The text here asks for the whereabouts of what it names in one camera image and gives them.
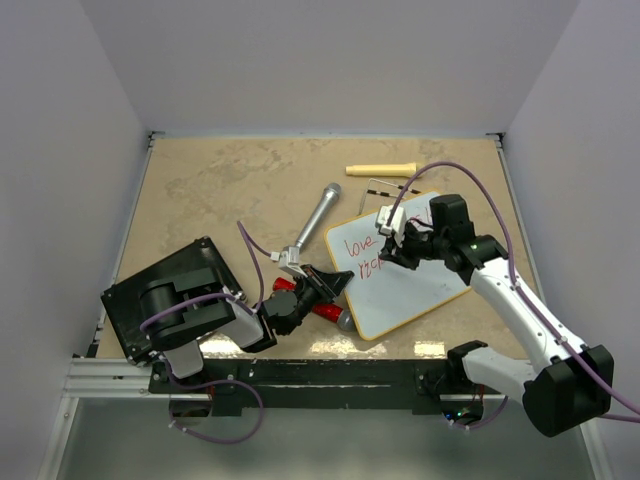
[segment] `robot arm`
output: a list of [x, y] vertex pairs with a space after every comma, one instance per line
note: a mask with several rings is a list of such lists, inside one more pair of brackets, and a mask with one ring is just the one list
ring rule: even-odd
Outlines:
[[256, 311], [242, 308], [210, 268], [153, 281], [140, 294], [142, 316], [149, 319], [141, 329], [177, 379], [193, 377], [204, 367], [201, 336], [222, 333], [245, 352], [261, 352], [277, 343], [275, 334], [300, 326], [315, 305], [332, 303], [354, 276], [297, 264], [296, 273], [293, 291], [274, 292]]
[[[383, 207], [376, 225], [387, 237], [380, 258], [415, 270], [421, 260], [443, 260], [493, 308], [524, 347], [528, 360], [514, 360], [475, 341], [448, 352], [449, 381], [486, 385], [520, 402], [534, 426], [554, 436], [609, 410], [611, 397], [577, 365], [515, 291], [507, 254], [491, 236], [476, 236], [465, 201], [442, 195], [430, 202], [432, 229], [418, 230], [399, 207], [391, 222]], [[561, 324], [517, 275], [534, 305], [561, 329], [580, 356], [609, 384], [613, 359], [590, 348]]]

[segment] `red object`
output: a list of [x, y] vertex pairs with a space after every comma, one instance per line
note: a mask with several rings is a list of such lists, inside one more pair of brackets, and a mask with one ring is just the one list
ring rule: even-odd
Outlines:
[[[286, 280], [282, 277], [276, 278], [276, 281], [273, 282], [273, 291], [276, 290], [293, 290], [295, 288], [295, 283], [291, 283], [289, 280]], [[342, 313], [343, 308], [332, 303], [321, 303], [313, 307], [313, 313], [316, 315], [320, 315], [322, 318], [326, 318], [330, 322], [337, 323], [338, 317]]]

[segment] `red marker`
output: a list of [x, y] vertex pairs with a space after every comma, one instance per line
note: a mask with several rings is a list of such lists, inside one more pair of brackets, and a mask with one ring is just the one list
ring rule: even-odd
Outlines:
[[[276, 278], [276, 281], [273, 282], [273, 291], [293, 290], [295, 286], [296, 285], [291, 283], [289, 280], [278, 277]], [[338, 305], [334, 305], [333, 303], [320, 303], [313, 307], [313, 313], [337, 324], [338, 327], [340, 327], [340, 330], [344, 330], [345, 332], [356, 331], [356, 324], [351, 317], [351, 312], [339, 307]]]

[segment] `red handwriting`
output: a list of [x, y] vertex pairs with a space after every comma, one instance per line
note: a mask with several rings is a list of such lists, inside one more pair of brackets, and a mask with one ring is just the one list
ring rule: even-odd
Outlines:
[[372, 245], [375, 245], [376, 243], [378, 242], [377, 241], [374, 242], [371, 236], [368, 236], [367, 238], [365, 238], [364, 242], [354, 242], [353, 245], [351, 245], [351, 248], [349, 248], [349, 244], [345, 240], [344, 246], [347, 247], [347, 252], [349, 252], [349, 256], [353, 258], [353, 257], [357, 257], [362, 252], [364, 252], [367, 248], [369, 248]]
[[366, 278], [371, 277], [377, 270], [382, 270], [382, 265], [384, 265], [384, 261], [379, 259], [378, 257], [372, 260], [365, 260], [364, 262], [358, 262], [358, 267], [360, 267], [360, 279], [364, 280]]

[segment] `whiteboard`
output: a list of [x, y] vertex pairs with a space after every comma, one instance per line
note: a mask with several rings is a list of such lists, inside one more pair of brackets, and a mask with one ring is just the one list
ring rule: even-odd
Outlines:
[[[429, 200], [438, 195], [428, 192], [402, 202], [407, 218], [431, 223]], [[376, 215], [361, 215], [325, 233], [336, 270], [355, 273], [345, 294], [365, 340], [374, 340], [469, 290], [442, 261], [422, 261], [415, 271], [380, 261], [385, 238], [375, 227]]]

